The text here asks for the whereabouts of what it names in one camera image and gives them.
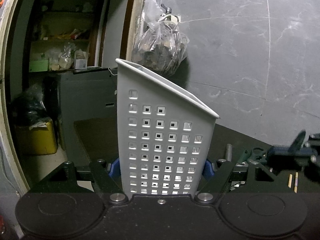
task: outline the plastic packaging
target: plastic packaging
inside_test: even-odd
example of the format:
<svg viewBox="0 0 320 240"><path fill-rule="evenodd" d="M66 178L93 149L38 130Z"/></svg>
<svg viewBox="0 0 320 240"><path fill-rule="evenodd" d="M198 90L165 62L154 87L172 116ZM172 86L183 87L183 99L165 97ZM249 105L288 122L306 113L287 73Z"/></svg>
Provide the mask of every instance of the plastic packaging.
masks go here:
<svg viewBox="0 0 320 240"><path fill-rule="evenodd" d="M71 68L75 56L75 48L74 43L68 43L64 46L64 51L59 58L60 69L65 70Z"/></svg>
<svg viewBox="0 0 320 240"><path fill-rule="evenodd" d="M179 31L171 15L162 16L156 0L146 0L145 15L149 29L136 42L132 61L143 65L162 76L173 75L186 57L189 39Z"/></svg>
<svg viewBox="0 0 320 240"><path fill-rule="evenodd" d="M59 66L60 53L61 51L58 48L51 48L45 52L45 55L49 60L49 71L51 70L56 71L60 69L60 66Z"/></svg>
<svg viewBox="0 0 320 240"><path fill-rule="evenodd" d="M14 124L19 126L32 126L47 120L42 86L34 84L18 95L11 103L11 113Z"/></svg>

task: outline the clear plastic bag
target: clear plastic bag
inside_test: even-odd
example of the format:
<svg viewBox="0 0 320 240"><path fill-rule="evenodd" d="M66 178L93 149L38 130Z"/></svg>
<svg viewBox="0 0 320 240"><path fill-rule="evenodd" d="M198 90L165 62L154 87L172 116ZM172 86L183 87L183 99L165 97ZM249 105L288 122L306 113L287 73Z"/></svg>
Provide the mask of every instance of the clear plastic bag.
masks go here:
<svg viewBox="0 0 320 240"><path fill-rule="evenodd" d="M68 43L64 46L64 50L59 58L60 69L65 70L71 68L75 57L75 48L74 43Z"/></svg>
<svg viewBox="0 0 320 240"><path fill-rule="evenodd" d="M160 7L156 0L147 1L145 14L148 16L146 19L149 20L149 29L134 45L132 61L160 75L171 76L186 57L189 39L179 31L177 24L166 20L171 15L160 17L159 13L162 11L158 10Z"/></svg>

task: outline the gray wall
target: gray wall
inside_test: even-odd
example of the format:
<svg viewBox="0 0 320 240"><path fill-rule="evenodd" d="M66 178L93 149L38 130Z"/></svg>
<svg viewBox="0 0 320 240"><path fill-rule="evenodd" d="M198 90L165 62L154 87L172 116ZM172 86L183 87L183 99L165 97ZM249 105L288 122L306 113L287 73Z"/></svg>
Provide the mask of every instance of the gray wall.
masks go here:
<svg viewBox="0 0 320 240"><path fill-rule="evenodd" d="M174 82L270 144L320 132L320 0L161 0L190 39Z"/></svg>

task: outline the yellow container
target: yellow container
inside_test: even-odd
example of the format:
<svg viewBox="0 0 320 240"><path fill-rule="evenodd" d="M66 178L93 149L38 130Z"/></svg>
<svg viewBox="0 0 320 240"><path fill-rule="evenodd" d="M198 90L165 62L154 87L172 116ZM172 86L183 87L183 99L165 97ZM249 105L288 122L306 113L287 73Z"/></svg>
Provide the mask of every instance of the yellow container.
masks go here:
<svg viewBox="0 0 320 240"><path fill-rule="evenodd" d="M53 121L45 123L47 127L16 126L18 147L25 155L46 155L57 152L57 142L53 130Z"/></svg>

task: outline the square hole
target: square hole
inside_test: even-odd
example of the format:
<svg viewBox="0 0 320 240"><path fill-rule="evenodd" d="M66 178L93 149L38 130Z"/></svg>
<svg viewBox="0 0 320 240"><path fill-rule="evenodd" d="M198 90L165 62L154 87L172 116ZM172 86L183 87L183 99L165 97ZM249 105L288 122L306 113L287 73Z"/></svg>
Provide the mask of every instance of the square hole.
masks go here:
<svg viewBox="0 0 320 240"><path fill-rule="evenodd" d="M171 166L166 166L165 168L164 168L164 171L165 172L171 172Z"/></svg>
<svg viewBox="0 0 320 240"><path fill-rule="evenodd" d="M183 173L183 167L177 167L177 173Z"/></svg>
<svg viewBox="0 0 320 240"><path fill-rule="evenodd" d="M182 154L186 154L187 150L188 150L188 147L186 147L186 146L181 146L180 147L180 153L182 153Z"/></svg>
<svg viewBox="0 0 320 240"><path fill-rule="evenodd" d="M195 168L193 168L193 167L190 167L190 168L188 168L188 173L195 173Z"/></svg>
<svg viewBox="0 0 320 240"><path fill-rule="evenodd" d="M137 118L130 117L129 118L129 125L130 126L137 126Z"/></svg>
<svg viewBox="0 0 320 240"><path fill-rule="evenodd" d="M191 131L191 122L184 122L183 123L183 129L185 131Z"/></svg>
<svg viewBox="0 0 320 240"><path fill-rule="evenodd" d="M160 156L159 156L159 155L155 155L155 156L153 157L153 161L154 161L154 162L160 162Z"/></svg>
<svg viewBox="0 0 320 240"><path fill-rule="evenodd" d="M138 106L135 104L129 104L129 113L135 114L137 112Z"/></svg>
<svg viewBox="0 0 320 240"><path fill-rule="evenodd" d="M136 138L137 137L137 131L129 130L129 138Z"/></svg>
<svg viewBox="0 0 320 240"><path fill-rule="evenodd" d="M142 132L142 139L144 139L144 140L149 140L150 139L150 137L149 137L149 132Z"/></svg>
<svg viewBox="0 0 320 240"><path fill-rule="evenodd" d="M182 135L182 139L181 139L181 142L189 142L189 139L190 139L190 136L189 135Z"/></svg>
<svg viewBox="0 0 320 240"><path fill-rule="evenodd" d="M165 107L164 106L158 106L157 115L165 115Z"/></svg>
<svg viewBox="0 0 320 240"><path fill-rule="evenodd" d="M163 127L164 127L164 121L163 120L157 120L156 128L163 129Z"/></svg>
<svg viewBox="0 0 320 240"><path fill-rule="evenodd" d="M129 163L129 168L135 170L137 169L137 165L135 163Z"/></svg>
<svg viewBox="0 0 320 240"><path fill-rule="evenodd" d="M155 152L161 152L161 149L162 149L162 147L160 144L155 145Z"/></svg>
<svg viewBox="0 0 320 240"><path fill-rule="evenodd" d="M173 145L168 145L168 153L174 153L174 146Z"/></svg>
<svg viewBox="0 0 320 240"><path fill-rule="evenodd" d="M141 144L141 150L142 151L148 151L149 150L149 144L148 143Z"/></svg>
<svg viewBox="0 0 320 240"><path fill-rule="evenodd" d="M141 160L142 161L147 161L149 159L148 157L149 157L148 154L142 154L141 155Z"/></svg>
<svg viewBox="0 0 320 240"><path fill-rule="evenodd" d="M162 139L163 139L163 133L157 132L155 140L156 141L162 141Z"/></svg>
<svg viewBox="0 0 320 240"><path fill-rule="evenodd" d="M135 150L137 148L137 144L135 142L129 142L129 149Z"/></svg>
<svg viewBox="0 0 320 240"><path fill-rule="evenodd" d="M130 160L136 160L137 159L137 155L135 153L129 153L129 159Z"/></svg>
<svg viewBox="0 0 320 240"><path fill-rule="evenodd" d="M176 122L176 121L171 121L171 122L170 122L170 129L171 129L171 130L177 130L177 129L178 129L178 122Z"/></svg>
<svg viewBox="0 0 320 240"><path fill-rule="evenodd" d="M186 162L186 158L185 157L179 157L178 163L184 164L185 162Z"/></svg>
<svg viewBox="0 0 320 240"><path fill-rule="evenodd" d="M202 142L202 136L201 135L196 135L195 136L195 143L201 143Z"/></svg>
<svg viewBox="0 0 320 240"><path fill-rule="evenodd" d="M160 166L159 165L153 165L153 171L159 171Z"/></svg>
<svg viewBox="0 0 320 240"><path fill-rule="evenodd" d="M148 164L141 164L141 169L143 171L147 171L148 170Z"/></svg>
<svg viewBox="0 0 320 240"><path fill-rule="evenodd" d="M142 127L150 127L150 119L142 119Z"/></svg>
<svg viewBox="0 0 320 240"><path fill-rule="evenodd" d="M177 135L176 134L172 134L172 133L170 133L169 134L169 139L168 139L168 141L169 142L175 142L177 139Z"/></svg>
<svg viewBox="0 0 320 240"><path fill-rule="evenodd" d="M192 148L192 154L199 154L200 148L199 147L193 147Z"/></svg>
<svg viewBox="0 0 320 240"><path fill-rule="evenodd" d="M191 158L190 164L197 164L198 158Z"/></svg>
<svg viewBox="0 0 320 240"><path fill-rule="evenodd" d="M138 91L137 90L129 90L129 98L130 99L138 99Z"/></svg>
<svg viewBox="0 0 320 240"><path fill-rule="evenodd" d="M172 156L167 156L165 159L166 163L172 163L173 162L173 157Z"/></svg>
<svg viewBox="0 0 320 240"><path fill-rule="evenodd" d="M151 114L151 106L143 106L144 114Z"/></svg>

